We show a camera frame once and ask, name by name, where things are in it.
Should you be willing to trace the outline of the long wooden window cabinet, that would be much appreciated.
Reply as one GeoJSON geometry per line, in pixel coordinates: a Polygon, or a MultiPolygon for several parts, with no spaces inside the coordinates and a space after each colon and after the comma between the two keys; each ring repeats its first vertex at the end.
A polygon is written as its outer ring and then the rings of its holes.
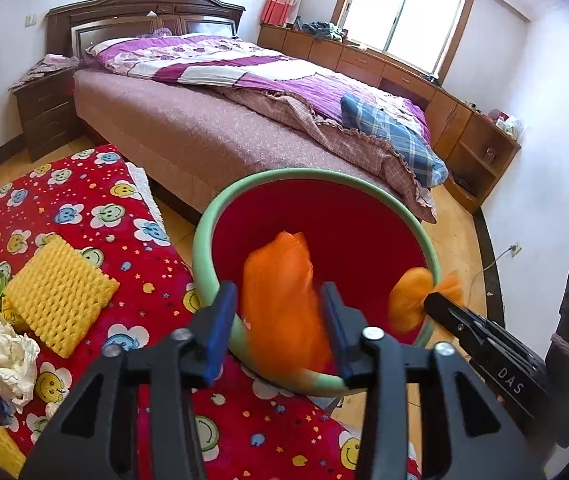
{"type": "Polygon", "coordinates": [[[434,151],[450,168],[445,186],[471,214],[481,208],[519,151],[516,140],[489,117],[381,53],[271,25],[260,27],[257,44],[373,84],[420,107],[434,151]]]}

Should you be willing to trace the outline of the window with wooden frame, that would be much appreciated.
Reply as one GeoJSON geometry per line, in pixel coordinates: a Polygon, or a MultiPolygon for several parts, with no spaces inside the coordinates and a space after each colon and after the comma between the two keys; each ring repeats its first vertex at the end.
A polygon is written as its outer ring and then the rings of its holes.
{"type": "Polygon", "coordinates": [[[474,0],[337,0],[332,21],[346,38],[443,82],[474,0]]]}

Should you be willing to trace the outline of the dark wooden bed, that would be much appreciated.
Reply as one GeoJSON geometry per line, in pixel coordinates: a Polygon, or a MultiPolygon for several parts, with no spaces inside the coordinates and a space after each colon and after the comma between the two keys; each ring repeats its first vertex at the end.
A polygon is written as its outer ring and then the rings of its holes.
{"type": "Polygon", "coordinates": [[[206,34],[241,39],[242,14],[242,6],[220,0],[80,1],[47,13],[46,47],[79,58],[78,117],[196,210],[234,181],[283,168],[348,174],[401,201],[384,181],[306,133],[228,100],[217,87],[117,75],[86,55],[87,48],[114,38],[206,34]]]}

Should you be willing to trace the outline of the clothes pile on cabinet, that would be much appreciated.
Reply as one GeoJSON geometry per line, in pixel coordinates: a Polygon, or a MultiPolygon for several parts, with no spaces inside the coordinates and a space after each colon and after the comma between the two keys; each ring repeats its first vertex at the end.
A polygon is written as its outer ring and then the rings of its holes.
{"type": "Polygon", "coordinates": [[[344,30],[331,22],[304,22],[301,17],[298,16],[293,27],[298,32],[305,32],[305,34],[313,36],[315,39],[343,42],[345,38],[344,30]]]}

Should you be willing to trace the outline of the pink checked bedspread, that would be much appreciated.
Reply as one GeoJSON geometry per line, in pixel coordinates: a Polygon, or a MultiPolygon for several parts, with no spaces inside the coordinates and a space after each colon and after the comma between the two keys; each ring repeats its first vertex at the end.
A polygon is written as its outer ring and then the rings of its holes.
{"type": "Polygon", "coordinates": [[[215,90],[234,103],[306,133],[328,152],[384,181],[418,219],[437,221],[431,192],[419,182],[408,159],[391,142],[320,116],[307,100],[292,92],[222,87],[215,90]]]}

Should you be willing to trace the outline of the blue plaid pillow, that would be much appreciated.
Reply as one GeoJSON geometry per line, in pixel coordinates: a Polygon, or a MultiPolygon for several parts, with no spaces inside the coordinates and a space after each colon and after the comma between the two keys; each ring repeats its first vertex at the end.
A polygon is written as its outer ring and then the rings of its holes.
{"type": "Polygon", "coordinates": [[[446,164],[433,152],[421,134],[391,117],[383,108],[366,103],[352,94],[341,99],[343,125],[391,145],[425,188],[446,182],[446,164]]]}

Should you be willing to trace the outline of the green rimmed red trash bin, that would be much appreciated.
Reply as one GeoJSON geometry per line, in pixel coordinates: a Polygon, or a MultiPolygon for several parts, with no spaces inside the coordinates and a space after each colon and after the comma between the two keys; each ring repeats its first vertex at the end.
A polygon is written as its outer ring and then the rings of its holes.
{"type": "MultiPolygon", "coordinates": [[[[388,294],[406,271],[418,266],[441,281],[429,235],[393,196],[368,182],[327,170],[263,171],[234,182],[212,200],[196,228],[192,249],[201,310],[214,302],[226,282],[236,285],[239,303],[246,257],[286,230],[304,234],[320,295],[324,283],[333,283],[345,306],[359,310],[368,324],[406,344],[386,317],[388,294]]],[[[410,333],[409,346],[426,348],[433,324],[423,321],[410,333]]],[[[329,374],[303,370],[292,378],[264,376],[253,363],[246,336],[248,330],[236,311],[227,354],[268,382],[305,396],[365,391],[347,388],[335,361],[329,374]]]]}

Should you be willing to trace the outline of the yellow foam fruit net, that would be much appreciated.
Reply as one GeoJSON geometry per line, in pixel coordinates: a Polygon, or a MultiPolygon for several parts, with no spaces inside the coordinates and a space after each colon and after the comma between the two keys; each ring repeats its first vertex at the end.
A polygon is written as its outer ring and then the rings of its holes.
{"type": "Polygon", "coordinates": [[[55,235],[7,284],[4,298],[47,348],[67,359],[118,287],[115,278],[55,235]]]}

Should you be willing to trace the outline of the purple striped quilt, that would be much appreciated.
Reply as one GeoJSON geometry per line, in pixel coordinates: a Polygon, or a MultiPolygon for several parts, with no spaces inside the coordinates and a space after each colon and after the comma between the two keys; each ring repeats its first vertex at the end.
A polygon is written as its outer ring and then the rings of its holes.
{"type": "Polygon", "coordinates": [[[382,107],[402,125],[429,139],[423,112],[408,99],[236,37],[187,34],[114,38],[87,48],[86,55],[113,74],[165,84],[291,93],[335,122],[342,120],[342,96],[352,94],[382,107]]]}

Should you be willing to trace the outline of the dark wooden nightstand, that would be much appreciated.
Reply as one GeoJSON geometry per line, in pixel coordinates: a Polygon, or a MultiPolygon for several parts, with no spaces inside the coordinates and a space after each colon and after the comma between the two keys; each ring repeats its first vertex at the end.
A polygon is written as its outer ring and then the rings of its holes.
{"type": "Polygon", "coordinates": [[[32,162],[79,137],[75,72],[76,68],[66,68],[48,73],[11,90],[32,162]]]}

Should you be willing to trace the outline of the folded clothes on nightstand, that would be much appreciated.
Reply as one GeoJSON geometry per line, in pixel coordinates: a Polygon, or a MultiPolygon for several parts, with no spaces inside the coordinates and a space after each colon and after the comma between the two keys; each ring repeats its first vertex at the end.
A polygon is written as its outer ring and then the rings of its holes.
{"type": "Polygon", "coordinates": [[[45,76],[60,72],[61,70],[69,70],[77,68],[79,59],[76,56],[68,58],[60,54],[47,53],[45,57],[32,66],[24,75],[22,75],[10,87],[10,90],[21,88],[29,82],[44,78],[45,76]]]}

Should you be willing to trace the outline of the orange plastic bag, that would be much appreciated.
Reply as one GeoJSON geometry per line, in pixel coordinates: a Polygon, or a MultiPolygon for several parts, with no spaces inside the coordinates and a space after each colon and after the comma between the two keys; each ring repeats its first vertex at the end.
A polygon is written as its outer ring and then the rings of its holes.
{"type": "MultiPolygon", "coordinates": [[[[459,274],[437,283],[426,268],[406,271],[387,300],[391,328],[406,334],[426,317],[425,298],[439,292],[458,307],[464,304],[459,274]]],[[[303,234],[281,232],[251,252],[243,268],[241,311],[246,343],[260,374],[277,379],[322,372],[332,360],[321,300],[313,284],[313,263],[303,234]]]]}

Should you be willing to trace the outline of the white tissue paper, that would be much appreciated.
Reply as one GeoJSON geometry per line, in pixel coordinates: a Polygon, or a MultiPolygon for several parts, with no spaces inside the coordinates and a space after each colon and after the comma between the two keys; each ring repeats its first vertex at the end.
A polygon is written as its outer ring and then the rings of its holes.
{"type": "Polygon", "coordinates": [[[22,413],[34,398],[39,346],[15,333],[0,311],[0,396],[12,413],[22,413]]]}

